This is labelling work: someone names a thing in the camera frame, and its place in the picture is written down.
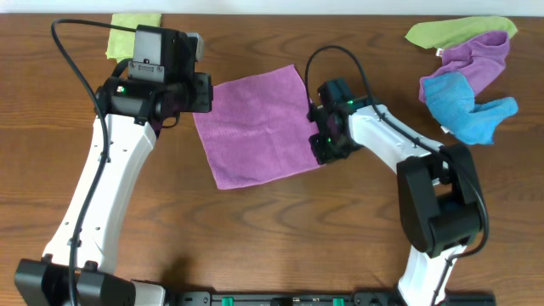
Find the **purple microfiber cloth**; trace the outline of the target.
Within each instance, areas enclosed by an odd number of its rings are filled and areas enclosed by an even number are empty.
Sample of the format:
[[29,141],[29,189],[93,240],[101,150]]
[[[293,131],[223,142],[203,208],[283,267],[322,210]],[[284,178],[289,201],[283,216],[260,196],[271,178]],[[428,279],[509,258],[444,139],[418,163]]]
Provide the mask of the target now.
[[302,78],[294,65],[213,88],[212,111],[195,126],[220,190],[265,184],[315,170]]

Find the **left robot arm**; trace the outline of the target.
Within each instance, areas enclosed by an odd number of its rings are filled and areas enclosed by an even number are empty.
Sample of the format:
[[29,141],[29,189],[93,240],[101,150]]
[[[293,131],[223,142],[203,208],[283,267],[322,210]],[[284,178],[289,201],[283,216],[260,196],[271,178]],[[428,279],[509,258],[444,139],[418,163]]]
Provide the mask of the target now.
[[69,208],[39,260],[14,283],[28,305],[169,305],[164,286],[116,276],[122,223],[139,172],[168,118],[212,109],[210,75],[176,82],[110,76],[97,90],[91,147]]

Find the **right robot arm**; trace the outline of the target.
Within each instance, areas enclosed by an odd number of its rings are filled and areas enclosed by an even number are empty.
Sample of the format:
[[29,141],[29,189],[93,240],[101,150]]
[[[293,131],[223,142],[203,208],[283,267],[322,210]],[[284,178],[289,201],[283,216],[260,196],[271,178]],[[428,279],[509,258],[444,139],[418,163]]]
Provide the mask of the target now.
[[449,302],[445,285],[478,233],[489,230],[473,158],[462,144],[445,146],[392,116],[371,97],[324,98],[309,104],[317,134],[309,142],[320,165],[368,149],[397,179],[402,230],[411,244],[397,292],[405,305]]

